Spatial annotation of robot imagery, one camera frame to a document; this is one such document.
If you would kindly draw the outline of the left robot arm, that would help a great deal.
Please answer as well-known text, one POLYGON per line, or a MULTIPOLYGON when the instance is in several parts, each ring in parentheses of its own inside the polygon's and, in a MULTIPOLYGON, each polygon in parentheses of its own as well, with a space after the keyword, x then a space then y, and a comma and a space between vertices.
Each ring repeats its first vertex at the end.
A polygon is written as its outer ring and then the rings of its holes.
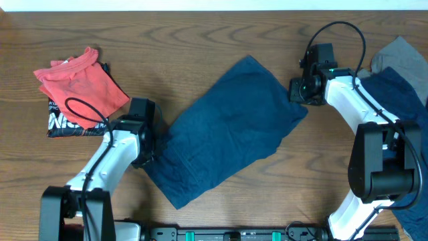
POLYGON ((43 192, 40 240, 149 240, 139 222, 114 219, 111 197, 128 167, 156 160, 155 112, 153 101, 133 98, 128 114, 101 118, 106 132, 86 166, 63 187, 43 192))

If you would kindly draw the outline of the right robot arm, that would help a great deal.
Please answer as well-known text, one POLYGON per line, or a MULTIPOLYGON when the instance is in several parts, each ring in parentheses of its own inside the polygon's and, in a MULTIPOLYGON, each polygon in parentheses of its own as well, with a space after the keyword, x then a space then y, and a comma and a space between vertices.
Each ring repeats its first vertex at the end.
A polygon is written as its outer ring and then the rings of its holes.
POLYGON ((332 44, 309 45, 302 77, 290 81, 292 102, 333 106, 355 139, 348 164, 350 191, 325 228, 287 229, 290 240, 398 240, 394 228, 372 228, 383 210, 408 210, 420 199, 421 129, 383 108, 356 72, 339 68, 332 44))

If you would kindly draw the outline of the dark blue denim shorts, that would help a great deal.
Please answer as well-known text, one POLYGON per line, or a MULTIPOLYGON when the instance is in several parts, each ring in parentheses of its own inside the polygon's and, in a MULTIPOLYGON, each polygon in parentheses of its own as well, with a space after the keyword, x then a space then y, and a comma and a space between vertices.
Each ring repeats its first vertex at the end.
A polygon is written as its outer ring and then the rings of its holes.
POLYGON ((273 155, 307 114, 269 70, 246 56, 176 119, 144 170, 178 210, 273 155))

